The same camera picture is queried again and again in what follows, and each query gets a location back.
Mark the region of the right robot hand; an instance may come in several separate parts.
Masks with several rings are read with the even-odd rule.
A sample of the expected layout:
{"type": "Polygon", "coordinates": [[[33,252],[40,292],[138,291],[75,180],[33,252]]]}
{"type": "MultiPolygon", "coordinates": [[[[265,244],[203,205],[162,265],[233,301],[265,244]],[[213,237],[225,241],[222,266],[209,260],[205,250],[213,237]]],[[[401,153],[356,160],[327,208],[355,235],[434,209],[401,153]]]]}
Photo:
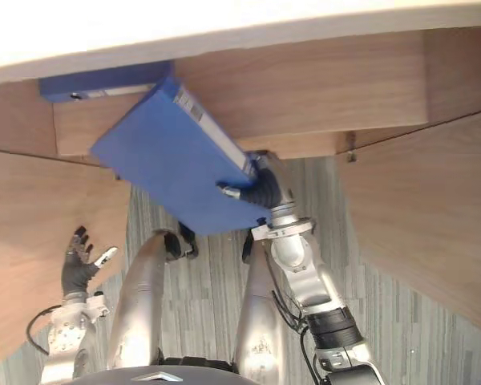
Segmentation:
{"type": "Polygon", "coordinates": [[[248,159],[255,179],[246,186],[218,183],[217,188],[225,196],[266,209],[295,204],[289,175],[276,153],[268,150],[249,152],[248,159]]]}

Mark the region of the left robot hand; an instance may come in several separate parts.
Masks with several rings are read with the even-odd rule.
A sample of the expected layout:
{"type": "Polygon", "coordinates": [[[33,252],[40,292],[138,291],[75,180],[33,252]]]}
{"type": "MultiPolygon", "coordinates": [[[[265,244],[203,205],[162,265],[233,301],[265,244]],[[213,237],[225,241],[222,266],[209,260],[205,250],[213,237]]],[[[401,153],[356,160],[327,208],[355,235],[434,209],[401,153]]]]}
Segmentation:
{"type": "Polygon", "coordinates": [[[73,233],[65,251],[61,273],[63,297],[86,294],[90,280],[118,253],[116,246],[109,247],[94,261],[89,257],[94,246],[88,244],[89,235],[84,226],[73,233]]]}

